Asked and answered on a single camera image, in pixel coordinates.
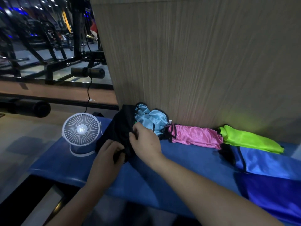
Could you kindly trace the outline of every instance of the light blue fabric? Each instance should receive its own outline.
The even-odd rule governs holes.
[[[162,130],[168,124],[168,117],[164,112],[158,109],[150,111],[147,105],[142,103],[136,106],[135,119],[144,127],[152,129],[156,135],[163,134]]]
[[[241,170],[244,170],[243,160],[246,172],[301,181],[300,160],[246,147],[231,146],[231,149],[236,159],[235,166]]]

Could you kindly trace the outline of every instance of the blue vinyl surface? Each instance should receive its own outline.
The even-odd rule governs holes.
[[[97,118],[101,121],[102,132],[104,132],[111,119]],[[162,140],[160,143],[162,152],[167,158],[240,195],[233,177],[234,168],[221,159],[216,149],[170,143],[167,140]],[[73,156],[69,151],[69,144],[61,137],[29,168],[29,172],[58,182],[83,187],[95,156],[95,154],[82,158]],[[193,217],[170,186],[137,156],[122,166],[117,179],[106,194]]]

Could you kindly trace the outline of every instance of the pink folded cloth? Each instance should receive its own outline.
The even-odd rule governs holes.
[[[190,127],[179,124],[170,124],[165,127],[173,143],[210,147],[220,150],[223,137],[210,128]]]

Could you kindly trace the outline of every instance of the fan center hub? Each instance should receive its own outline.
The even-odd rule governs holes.
[[[84,124],[78,125],[76,131],[79,134],[85,134],[88,131],[88,127]]]

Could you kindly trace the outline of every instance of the green fabric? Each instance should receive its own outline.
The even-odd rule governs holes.
[[[255,148],[276,154],[283,153],[284,148],[274,140],[256,135],[254,133],[239,131],[228,125],[220,127],[221,135],[224,138],[224,143],[233,146]]]

